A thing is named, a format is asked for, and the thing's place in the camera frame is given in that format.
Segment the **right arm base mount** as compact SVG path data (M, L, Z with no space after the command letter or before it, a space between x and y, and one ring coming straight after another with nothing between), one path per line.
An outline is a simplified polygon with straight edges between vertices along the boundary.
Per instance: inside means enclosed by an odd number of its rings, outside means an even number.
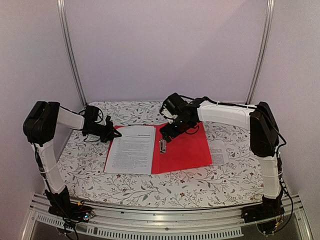
M257 224L257 229L263 235L272 235L283 222L285 213L282 205L282 195L275 199L262 197L262 203L241 209L241 218L245 223L262 221Z

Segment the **red file folder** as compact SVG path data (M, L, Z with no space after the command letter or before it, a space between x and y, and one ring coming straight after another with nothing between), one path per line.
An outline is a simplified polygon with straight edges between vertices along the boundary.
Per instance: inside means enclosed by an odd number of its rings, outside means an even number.
M163 174L179 170L193 169L211 165L212 158L207 136L202 123L198 132L193 135L186 133L167 142L166 153L160 154L159 140L162 139L160 128L162 125L148 125L155 127L155 142L151 174Z

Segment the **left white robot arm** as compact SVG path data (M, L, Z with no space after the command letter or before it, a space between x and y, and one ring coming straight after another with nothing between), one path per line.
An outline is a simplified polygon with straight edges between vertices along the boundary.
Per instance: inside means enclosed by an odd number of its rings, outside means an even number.
M34 150L48 198L69 196L54 152L57 125L81 131L83 136L97 136L102 143L122 136L114 127L111 117L109 115L104 117L98 107L88 105L77 113L56 101L37 101L23 123L23 133Z

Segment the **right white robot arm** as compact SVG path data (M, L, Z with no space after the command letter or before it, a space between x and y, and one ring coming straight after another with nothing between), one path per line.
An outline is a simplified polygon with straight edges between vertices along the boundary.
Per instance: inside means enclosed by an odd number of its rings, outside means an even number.
M175 92L164 100L159 113L168 121L160 129L162 138L167 143L202 122L226 124L249 131L250 150L261 167L263 197L268 199L259 206L258 213L262 218L269 218L278 210L275 199L281 198L283 194L279 149L287 142L280 134L266 102L245 105L214 101L207 96L189 98Z

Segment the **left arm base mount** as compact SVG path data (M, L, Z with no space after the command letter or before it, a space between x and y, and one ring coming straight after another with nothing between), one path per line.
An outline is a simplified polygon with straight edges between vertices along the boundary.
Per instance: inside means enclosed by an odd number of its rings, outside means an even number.
M76 222L88 222L95 216L93 208L84 204L84 201L72 203L70 194L65 187L60 193L52 193L49 190L44 191L50 202L48 212L52 215L62 217Z

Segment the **printed white paper sheets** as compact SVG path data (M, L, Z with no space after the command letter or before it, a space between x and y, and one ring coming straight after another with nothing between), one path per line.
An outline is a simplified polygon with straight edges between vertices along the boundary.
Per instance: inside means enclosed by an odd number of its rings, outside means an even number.
M150 175L156 128L148 125L121 126L121 137L110 144L104 172L108 174Z

